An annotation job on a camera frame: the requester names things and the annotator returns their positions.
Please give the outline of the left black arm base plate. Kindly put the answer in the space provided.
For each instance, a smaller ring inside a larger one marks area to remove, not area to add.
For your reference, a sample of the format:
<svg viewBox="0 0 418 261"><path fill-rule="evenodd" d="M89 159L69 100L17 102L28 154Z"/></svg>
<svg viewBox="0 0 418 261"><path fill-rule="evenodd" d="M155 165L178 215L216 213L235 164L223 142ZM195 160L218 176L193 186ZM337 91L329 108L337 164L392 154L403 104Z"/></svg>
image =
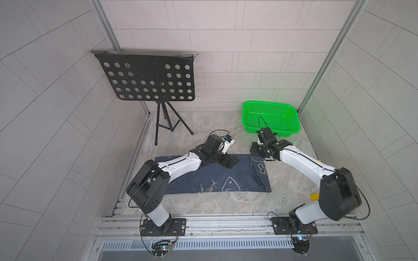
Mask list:
<svg viewBox="0 0 418 261"><path fill-rule="evenodd" d="M186 225L185 218L169 218L161 227L152 220L145 219L140 225L140 234L143 237L184 236Z"/></svg>

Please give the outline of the dark blue embroidered pillowcase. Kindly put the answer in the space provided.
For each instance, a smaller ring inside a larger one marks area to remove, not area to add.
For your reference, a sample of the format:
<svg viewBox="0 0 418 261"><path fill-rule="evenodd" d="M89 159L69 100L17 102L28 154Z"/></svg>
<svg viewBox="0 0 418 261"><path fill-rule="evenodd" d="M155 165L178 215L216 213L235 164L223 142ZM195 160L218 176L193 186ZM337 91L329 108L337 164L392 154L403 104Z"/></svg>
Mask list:
<svg viewBox="0 0 418 261"><path fill-rule="evenodd" d="M271 192L263 158L237 154L238 163L231 169L218 163L189 172L170 182L166 194L246 191Z"/></svg>

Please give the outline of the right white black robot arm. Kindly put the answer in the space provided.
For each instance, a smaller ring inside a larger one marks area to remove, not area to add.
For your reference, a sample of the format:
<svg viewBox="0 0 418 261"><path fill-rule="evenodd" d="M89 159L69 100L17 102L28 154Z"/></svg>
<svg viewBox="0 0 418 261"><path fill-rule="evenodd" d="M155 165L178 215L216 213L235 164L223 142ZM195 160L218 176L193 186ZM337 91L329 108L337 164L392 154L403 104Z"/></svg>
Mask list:
<svg viewBox="0 0 418 261"><path fill-rule="evenodd" d="M318 200L289 213L293 230L323 219L339 221L361 206L360 191L348 169L323 164L297 149L291 142L285 139L278 141L277 134L269 127L258 130L256 134L258 141L251 145L252 155L286 163L320 188Z"/></svg>

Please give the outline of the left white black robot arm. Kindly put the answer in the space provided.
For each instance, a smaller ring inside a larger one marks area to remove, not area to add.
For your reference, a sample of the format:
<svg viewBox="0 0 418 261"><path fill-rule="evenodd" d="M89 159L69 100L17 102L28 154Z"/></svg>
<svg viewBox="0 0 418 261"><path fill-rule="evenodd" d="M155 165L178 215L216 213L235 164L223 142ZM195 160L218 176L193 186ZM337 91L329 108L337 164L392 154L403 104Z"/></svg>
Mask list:
<svg viewBox="0 0 418 261"><path fill-rule="evenodd" d="M146 161L127 186L126 193L158 229L167 230L172 216L162 206L162 199L169 183L213 163L233 168L238 159L227 153L233 144L234 139L229 134L223 137L210 134L203 144L181 157L159 163Z"/></svg>

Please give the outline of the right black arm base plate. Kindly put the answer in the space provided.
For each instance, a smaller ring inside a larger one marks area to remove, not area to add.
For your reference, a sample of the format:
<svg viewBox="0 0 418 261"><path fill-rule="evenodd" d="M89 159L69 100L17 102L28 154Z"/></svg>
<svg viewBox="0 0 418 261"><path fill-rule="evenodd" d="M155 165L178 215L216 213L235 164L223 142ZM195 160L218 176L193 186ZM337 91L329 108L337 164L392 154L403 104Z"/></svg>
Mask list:
<svg viewBox="0 0 418 261"><path fill-rule="evenodd" d="M290 221L289 217L269 217L272 222L275 235L296 235L307 234L308 236L318 234L317 226L314 222L309 224L296 224Z"/></svg>

